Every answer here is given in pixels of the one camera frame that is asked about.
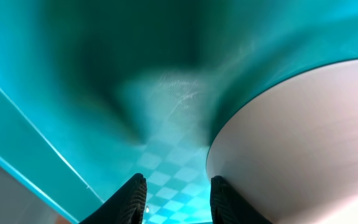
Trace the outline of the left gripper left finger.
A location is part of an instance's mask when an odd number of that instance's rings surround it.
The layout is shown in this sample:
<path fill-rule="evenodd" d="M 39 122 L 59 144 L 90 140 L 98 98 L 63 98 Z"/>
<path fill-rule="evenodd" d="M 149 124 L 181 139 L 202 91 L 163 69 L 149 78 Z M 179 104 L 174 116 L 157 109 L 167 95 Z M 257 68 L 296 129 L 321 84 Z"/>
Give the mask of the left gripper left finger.
<path fill-rule="evenodd" d="M 141 224 L 146 198 L 146 178 L 136 173 L 80 224 Z"/>

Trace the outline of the pink bowl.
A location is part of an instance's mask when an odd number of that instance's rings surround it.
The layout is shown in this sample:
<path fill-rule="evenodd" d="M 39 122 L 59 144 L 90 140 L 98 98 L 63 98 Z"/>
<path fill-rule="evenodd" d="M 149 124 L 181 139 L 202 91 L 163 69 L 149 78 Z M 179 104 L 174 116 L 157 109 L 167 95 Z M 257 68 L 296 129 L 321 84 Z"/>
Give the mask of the pink bowl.
<path fill-rule="evenodd" d="M 358 60 L 254 98 L 220 130 L 206 170 L 272 223 L 358 223 Z"/>

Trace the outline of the teal plastic tray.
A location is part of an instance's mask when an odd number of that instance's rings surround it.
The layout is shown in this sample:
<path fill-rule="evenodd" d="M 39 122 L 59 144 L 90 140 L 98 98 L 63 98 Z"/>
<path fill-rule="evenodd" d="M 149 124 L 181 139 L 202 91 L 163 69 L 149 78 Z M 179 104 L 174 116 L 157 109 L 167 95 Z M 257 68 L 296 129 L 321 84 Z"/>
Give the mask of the teal plastic tray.
<path fill-rule="evenodd" d="M 358 0 L 0 0 L 0 159 L 71 220 L 140 172 L 145 222 L 208 222 L 231 116 L 352 59 Z"/>

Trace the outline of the grey dishwasher rack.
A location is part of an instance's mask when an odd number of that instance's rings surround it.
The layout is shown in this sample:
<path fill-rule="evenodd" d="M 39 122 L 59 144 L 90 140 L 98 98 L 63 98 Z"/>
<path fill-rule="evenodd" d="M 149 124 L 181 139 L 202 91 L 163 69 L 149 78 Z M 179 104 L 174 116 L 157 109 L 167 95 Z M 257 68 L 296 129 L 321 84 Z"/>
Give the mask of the grey dishwasher rack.
<path fill-rule="evenodd" d="M 67 224 L 20 182 L 0 168 L 0 224 Z"/>

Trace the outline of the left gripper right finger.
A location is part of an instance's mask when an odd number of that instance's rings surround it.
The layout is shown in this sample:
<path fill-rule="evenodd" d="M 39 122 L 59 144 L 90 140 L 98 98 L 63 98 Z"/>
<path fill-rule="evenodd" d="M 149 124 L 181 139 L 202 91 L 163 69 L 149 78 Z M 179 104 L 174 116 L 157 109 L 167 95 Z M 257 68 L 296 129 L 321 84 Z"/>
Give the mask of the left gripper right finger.
<path fill-rule="evenodd" d="M 213 224 L 272 224 L 220 175 L 211 179 L 210 207 Z"/>

